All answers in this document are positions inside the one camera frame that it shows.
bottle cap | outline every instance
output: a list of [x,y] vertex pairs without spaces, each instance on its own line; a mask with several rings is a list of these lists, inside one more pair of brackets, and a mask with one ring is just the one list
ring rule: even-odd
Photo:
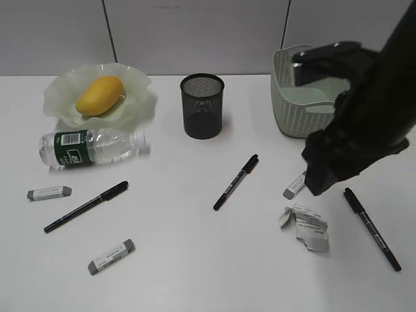
[[146,142],[146,137],[144,136],[143,132],[135,131],[133,133],[133,144],[135,145],[139,153],[150,152],[150,146]]

pen cap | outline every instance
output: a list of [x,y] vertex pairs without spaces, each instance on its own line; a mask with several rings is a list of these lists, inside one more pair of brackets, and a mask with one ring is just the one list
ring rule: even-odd
[[344,190],[344,197],[347,200],[347,202],[350,204],[353,212],[357,214],[365,212],[364,207],[359,202],[358,198],[356,198],[356,195],[352,192],[350,188],[347,187]]
[[110,200],[117,195],[119,195],[121,192],[127,190],[129,187],[129,183],[127,181],[123,181],[121,183],[118,183],[115,187],[110,188],[109,190],[106,190],[104,193],[102,193],[101,199],[102,200]]
[[251,171],[253,171],[254,167],[259,162],[259,156],[258,154],[254,154],[246,163],[246,165],[242,168],[243,171],[245,171],[247,174],[249,174]]

eraser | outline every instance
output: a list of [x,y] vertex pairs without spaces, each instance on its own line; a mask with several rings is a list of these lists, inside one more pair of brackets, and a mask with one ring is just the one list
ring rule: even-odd
[[31,202],[38,200],[50,200],[51,198],[59,198],[71,196],[72,189],[70,187],[48,187],[40,190],[30,190],[27,192],[27,199]]
[[127,239],[122,244],[111,248],[106,253],[103,253],[98,258],[94,259],[88,265],[88,271],[91,275],[95,275],[98,272],[101,272],[105,268],[111,266],[113,263],[117,262],[121,258],[124,258],[126,255],[130,254],[135,249],[135,245],[131,239]]
[[305,175],[306,171],[302,172],[302,174],[285,189],[283,196],[285,196],[288,200],[294,198],[294,196],[305,186]]

black marker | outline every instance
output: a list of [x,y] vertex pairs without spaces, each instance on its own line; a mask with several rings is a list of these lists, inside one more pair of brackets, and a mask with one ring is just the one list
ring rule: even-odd
[[117,184],[115,187],[106,190],[104,193],[100,194],[99,196],[93,198],[89,202],[85,203],[84,205],[76,208],[75,210],[71,211],[68,214],[65,214],[62,218],[56,220],[52,224],[48,225],[44,228],[45,233],[49,233],[54,229],[59,228],[61,225],[65,224],[66,222],[74,219],[76,216],[83,214],[85,211],[90,210],[94,206],[98,205],[99,203],[104,202],[105,200],[110,200],[121,192],[124,192],[129,187],[129,183],[127,181],[123,181]]
[[254,154],[252,158],[246,163],[244,167],[242,167],[241,171],[237,176],[234,178],[233,182],[229,185],[229,187],[226,189],[226,191],[221,195],[220,199],[216,201],[214,205],[214,210],[218,211],[221,206],[226,202],[226,200],[229,198],[229,196],[234,192],[234,190],[237,188],[237,186],[241,183],[241,181],[244,179],[244,177],[249,174],[253,168],[257,165],[259,162],[259,156],[258,154]]
[[359,215],[365,226],[367,227],[368,231],[376,241],[378,247],[382,250],[383,254],[387,258],[387,260],[390,262],[393,269],[398,272],[402,270],[402,267],[397,262],[395,256],[387,247],[387,244],[385,243],[383,237],[380,235],[378,230],[376,229],[376,226],[374,223],[372,223],[370,217],[368,216],[367,212],[365,212],[364,207],[362,204],[358,201],[352,190],[350,190],[348,187],[344,191],[344,197],[346,198],[347,202],[350,204],[352,210]]

plastic water bottle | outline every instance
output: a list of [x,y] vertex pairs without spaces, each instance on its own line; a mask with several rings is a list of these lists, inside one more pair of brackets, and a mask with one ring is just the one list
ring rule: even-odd
[[39,141],[39,155],[48,166],[114,163],[147,153],[144,133],[101,128],[48,133]]

